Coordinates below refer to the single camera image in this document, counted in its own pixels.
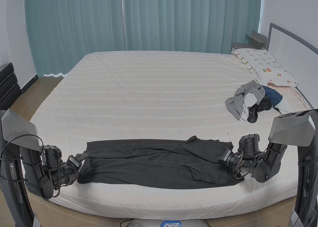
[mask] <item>floor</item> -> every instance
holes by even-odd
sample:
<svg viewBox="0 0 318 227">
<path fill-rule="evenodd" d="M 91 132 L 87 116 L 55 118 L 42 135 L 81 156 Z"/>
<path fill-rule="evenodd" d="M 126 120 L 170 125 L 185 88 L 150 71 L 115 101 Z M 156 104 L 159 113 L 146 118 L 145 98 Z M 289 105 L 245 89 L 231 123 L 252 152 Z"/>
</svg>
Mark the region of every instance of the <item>floor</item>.
<svg viewBox="0 0 318 227">
<path fill-rule="evenodd" d="M 11 109 L 27 120 L 30 120 L 40 104 L 62 79 L 63 77 L 40 78 L 25 94 L 15 101 Z M 119 227 L 119 224 L 125 220 L 81 213 L 49 201 L 44 201 L 33 194 L 29 194 L 29 200 L 32 209 L 41 221 L 42 227 Z M 275 227 L 278 225 L 287 227 L 295 200 L 296 198 L 292 197 L 248 214 L 207 219 L 206 221 L 212 227 Z M 2 227 L 14 227 L 14 221 L 1 192 L 0 223 Z"/>
</svg>

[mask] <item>curtain fold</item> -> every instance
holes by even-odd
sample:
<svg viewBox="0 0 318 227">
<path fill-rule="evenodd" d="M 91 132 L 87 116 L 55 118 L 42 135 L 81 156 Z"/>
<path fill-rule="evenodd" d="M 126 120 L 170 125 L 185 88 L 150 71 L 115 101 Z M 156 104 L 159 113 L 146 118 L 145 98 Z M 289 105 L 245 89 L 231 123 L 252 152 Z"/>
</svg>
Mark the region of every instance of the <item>curtain fold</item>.
<svg viewBox="0 0 318 227">
<path fill-rule="evenodd" d="M 25 0 L 38 76 L 68 73 L 86 54 L 125 50 L 121 0 Z"/>
<path fill-rule="evenodd" d="M 261 0 L 123 0 L 127 50 L 228 54 L 258 30 Z"/>
</svg>

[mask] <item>wall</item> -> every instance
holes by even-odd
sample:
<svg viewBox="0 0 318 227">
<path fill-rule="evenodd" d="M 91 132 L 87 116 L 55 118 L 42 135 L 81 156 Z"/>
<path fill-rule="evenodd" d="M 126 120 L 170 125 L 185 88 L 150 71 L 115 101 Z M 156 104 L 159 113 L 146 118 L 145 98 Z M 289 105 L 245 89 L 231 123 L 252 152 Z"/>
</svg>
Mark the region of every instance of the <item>wall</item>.
<svg viewBox="0 0 318 227">
<path fill-rule="evenodd" d="M 262 0 L 259 33 L 274 23 L 318 48 L 318 0 Z"/>
<path fill-rule="evenodd" d="M 12 62 L 20 88 L 36 71 L 26 34 L 24 0 L 0 0 L 0 64 Z"/>
</svg>

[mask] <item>white headboard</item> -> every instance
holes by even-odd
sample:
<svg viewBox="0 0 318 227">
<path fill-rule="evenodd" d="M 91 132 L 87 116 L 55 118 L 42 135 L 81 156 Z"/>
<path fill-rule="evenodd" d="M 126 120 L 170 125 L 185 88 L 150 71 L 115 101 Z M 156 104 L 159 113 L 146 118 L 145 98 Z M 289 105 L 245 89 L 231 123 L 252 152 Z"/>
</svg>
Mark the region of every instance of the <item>white headboard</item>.
<svg viewBox="0 0 318 227">
<path fill-rule="evenodd" d="M 291 32 L 270 24 L 266 49 L 299 83 L 297 89 L 318 108 L 318 49 Z"/>
</svg>

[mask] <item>gray clothing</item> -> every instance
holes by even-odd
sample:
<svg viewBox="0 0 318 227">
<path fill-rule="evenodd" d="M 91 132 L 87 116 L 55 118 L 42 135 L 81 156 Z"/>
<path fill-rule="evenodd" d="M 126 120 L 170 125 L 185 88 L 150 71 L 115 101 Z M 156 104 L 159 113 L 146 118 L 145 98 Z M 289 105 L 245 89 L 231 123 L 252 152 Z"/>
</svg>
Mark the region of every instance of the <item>gray clothing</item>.
<svg viewBox="0 0 318 227">
<path fill-rule="evenodd" d="M 258 84 L 255 80 L 241 85 L 235 93 L 234 97 L 230 97 L 225 101 L 225 106 L 229 112 L 237 119 L 240 120 L 243 112 L 244 95 L 252 93 L 257 98 L 257 102 L 260 103 L 265 97 L 264 88 Z"/>
</svg>

